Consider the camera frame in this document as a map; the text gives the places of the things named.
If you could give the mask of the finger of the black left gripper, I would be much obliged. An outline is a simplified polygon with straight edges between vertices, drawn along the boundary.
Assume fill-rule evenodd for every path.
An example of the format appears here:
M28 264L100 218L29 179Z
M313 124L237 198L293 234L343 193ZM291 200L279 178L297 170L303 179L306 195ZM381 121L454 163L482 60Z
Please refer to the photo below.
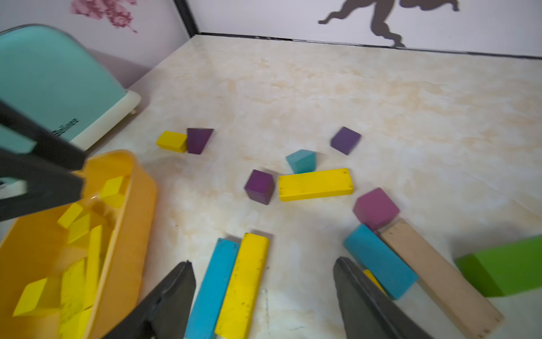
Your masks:
M1 150L1 176L26 183L22 194L1 199L1 220L49 210L82 198L85 180L74 172L83 169L85 152L75 148L54 155L52 161L34 154Z
M31 154L68 171L83 169L87 155L1 101L1 125L35 141Z

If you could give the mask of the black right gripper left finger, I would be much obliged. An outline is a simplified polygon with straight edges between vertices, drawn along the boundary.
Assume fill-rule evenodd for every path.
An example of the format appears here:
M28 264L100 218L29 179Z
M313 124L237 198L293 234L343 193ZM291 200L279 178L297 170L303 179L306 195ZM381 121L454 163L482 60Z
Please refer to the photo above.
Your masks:
M196 279L192 263L183 261L104 337L183 338L195 289Z

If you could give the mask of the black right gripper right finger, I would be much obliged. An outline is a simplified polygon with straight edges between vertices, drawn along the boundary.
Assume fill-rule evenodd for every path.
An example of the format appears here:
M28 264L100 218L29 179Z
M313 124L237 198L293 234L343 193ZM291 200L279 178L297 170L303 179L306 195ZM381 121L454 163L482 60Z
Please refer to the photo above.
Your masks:
M337 259L333 277L348 338L430 338L350 258Z

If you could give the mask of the yellow medium block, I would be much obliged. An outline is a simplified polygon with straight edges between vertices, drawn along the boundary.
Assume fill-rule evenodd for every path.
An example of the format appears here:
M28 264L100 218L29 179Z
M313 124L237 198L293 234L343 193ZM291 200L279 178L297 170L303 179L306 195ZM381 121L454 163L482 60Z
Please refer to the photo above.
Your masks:
M363 270L363 274L384 294L388 295L383 289L382 285L378 282L375 275L368 269Z

